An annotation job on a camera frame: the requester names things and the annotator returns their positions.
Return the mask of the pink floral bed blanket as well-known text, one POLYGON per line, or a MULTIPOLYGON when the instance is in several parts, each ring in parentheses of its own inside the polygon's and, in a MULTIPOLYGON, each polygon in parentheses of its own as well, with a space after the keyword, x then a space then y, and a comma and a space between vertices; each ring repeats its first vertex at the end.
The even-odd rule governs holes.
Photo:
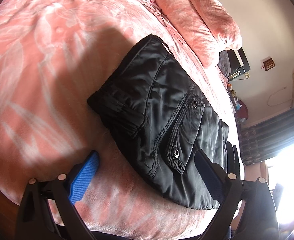
POLYGON ((202 233, 214 210, 162 198, 136 174, 87 105, 128 51, 159 36, 237 131, 221 72, 204 68, 152 0, 3 0, 0 4, 0 191, 20 204, 31 178, 54 179, 98 151, 100 167, 76 209, 85 224, 133 239, 202 233))

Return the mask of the dark patterned curtain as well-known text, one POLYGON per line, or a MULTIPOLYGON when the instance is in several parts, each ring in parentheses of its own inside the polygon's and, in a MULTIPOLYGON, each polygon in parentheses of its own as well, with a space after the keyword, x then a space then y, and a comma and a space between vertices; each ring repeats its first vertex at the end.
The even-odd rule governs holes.
POLYGON ((252 165, 275 157, 294 144, 294 108, 239 133, 242 163, 252 165))

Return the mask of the brown square wall lamp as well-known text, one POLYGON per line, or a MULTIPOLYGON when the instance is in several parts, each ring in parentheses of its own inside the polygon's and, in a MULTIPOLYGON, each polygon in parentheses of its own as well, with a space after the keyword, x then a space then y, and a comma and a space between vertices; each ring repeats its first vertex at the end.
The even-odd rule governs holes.
POLYGON ((263 59, 261 68, 264 69, 266 72, 271 70, 272 68, 275 68, 275 62, 272 59, 272 57, 268 57, 266 59, 263 59))

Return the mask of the black padded pants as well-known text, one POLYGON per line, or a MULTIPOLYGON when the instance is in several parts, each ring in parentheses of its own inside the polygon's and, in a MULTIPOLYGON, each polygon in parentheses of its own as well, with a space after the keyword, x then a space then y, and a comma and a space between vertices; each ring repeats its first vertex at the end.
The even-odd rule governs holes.
POLYGON ((135 44, 87 103, 158 194, 191 209, 219 207, 194 156, 201 150, 227 168, 229 127, 160 37, 135 44))

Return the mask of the grey pillow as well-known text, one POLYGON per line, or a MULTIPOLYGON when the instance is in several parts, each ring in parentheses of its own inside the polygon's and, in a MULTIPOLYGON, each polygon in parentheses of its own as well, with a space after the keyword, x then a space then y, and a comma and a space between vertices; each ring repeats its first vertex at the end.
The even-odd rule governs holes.
POLYGON ((219 53, 218 68, 225 77, 228 77, 231 73, 230 60, 226 50, 223 50, 219 53))

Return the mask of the rolled pink quilt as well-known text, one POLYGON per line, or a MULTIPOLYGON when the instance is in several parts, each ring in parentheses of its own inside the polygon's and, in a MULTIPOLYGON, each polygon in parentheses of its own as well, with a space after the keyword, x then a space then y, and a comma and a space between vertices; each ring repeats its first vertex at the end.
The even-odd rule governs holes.
POLYGON ((155 0, 204 68, 218 64, 223 50, 238 50, 238 24, 218 0, 155 0))

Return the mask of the black headboard with white stripe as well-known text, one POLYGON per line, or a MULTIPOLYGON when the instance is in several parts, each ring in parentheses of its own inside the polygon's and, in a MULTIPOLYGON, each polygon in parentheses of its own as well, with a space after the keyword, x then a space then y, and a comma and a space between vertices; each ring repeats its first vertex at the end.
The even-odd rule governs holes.
POLYGON ((227 51, 230 62, 230 74, 228 80, 232 81, 250 71, 250 65, 243 48, 227 51))

